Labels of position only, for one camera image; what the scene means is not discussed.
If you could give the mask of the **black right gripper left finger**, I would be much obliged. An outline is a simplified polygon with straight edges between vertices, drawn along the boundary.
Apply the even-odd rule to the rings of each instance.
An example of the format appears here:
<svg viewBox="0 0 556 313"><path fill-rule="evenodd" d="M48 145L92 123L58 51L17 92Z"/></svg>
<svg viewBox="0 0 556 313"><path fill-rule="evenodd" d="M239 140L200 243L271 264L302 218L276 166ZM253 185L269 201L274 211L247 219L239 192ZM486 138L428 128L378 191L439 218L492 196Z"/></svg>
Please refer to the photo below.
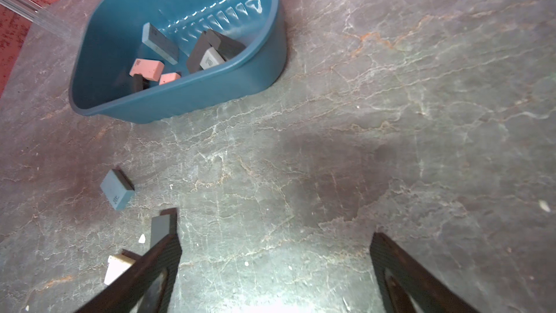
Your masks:
<svg viewBox="0 0 556 313"><path fill-rule="evenodd" d="M182 249L168 234L79 312L167 312Z"/></svg>

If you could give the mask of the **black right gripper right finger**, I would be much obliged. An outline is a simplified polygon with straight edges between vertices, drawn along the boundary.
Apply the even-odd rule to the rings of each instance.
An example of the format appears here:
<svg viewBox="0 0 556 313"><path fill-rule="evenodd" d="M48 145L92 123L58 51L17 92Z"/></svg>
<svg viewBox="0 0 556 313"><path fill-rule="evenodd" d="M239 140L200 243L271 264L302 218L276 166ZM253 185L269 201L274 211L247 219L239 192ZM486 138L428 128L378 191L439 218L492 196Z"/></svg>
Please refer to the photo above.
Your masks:
<svg viewBox="0 0 556 313"><path fill-rule="evenodd" d="M374 233L370 256L386 312L475 312L384 233Z"/></svg>

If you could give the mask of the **pink eraser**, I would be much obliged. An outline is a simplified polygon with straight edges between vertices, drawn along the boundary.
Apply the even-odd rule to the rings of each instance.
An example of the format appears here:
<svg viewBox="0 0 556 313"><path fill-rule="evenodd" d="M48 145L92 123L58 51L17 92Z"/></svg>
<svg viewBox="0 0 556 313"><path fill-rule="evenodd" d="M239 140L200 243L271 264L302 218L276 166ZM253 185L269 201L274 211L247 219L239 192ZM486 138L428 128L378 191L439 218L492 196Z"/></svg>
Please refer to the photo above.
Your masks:
<svg viewBox="0 0 556 313"><path fill-rule="evenodd" d="M162 74L159 79L159 85L164 85L166 83L171 83L173 81L179 80L181 78L181 74L178 72L169 72Z"/></svg>
<svg viewBox="0 0 556 313"><path fill-rule="evenodd" d="M137 58L130 69L129 75L141 75L147 81L159 82L164 71L164 63L154 59Z"/></svg>

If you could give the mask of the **grey eraser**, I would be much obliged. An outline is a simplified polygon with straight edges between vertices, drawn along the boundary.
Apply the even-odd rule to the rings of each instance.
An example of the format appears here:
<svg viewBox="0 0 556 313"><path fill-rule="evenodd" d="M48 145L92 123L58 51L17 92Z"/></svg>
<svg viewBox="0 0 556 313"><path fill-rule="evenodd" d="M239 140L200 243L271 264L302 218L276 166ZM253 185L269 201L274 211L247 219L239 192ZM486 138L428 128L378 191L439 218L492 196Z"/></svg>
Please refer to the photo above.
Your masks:
<svg viewBox="0 0 556 313"><path fill-rule="evenodd" d="M219 54L219 52L214 47L210 47L202 56L200 67L203 70L208 70L209 68L213 68L224 63L225 59Z"/></svg>

